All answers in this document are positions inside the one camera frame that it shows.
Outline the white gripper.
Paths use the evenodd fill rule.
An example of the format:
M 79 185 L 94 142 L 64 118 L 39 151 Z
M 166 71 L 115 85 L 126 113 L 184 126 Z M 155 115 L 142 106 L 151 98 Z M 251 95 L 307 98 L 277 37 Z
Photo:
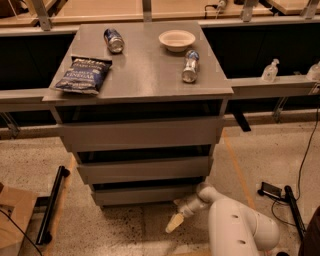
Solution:
M 184 218 L 192 217 L 198 211 L 206 209 L 209 203 L 201 199 L 197 194 L 192 194 L 182 199 L 177 199 L 176 205 L 178 213 L 174 214 L 167 224 L 165 229 L 167 233 L 172 233 L 179 227 L 183 223 Z

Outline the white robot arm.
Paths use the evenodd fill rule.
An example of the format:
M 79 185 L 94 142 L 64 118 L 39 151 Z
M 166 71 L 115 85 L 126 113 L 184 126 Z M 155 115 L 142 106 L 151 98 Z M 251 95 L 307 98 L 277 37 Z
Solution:
M 260 256 L 280 241 L 276 222 L 202 182 L 196 192 L 176 202 L 177 212 L 165 231 L 173 232 L 185 218 L 209 208 L 208 232 L 211 256 Z

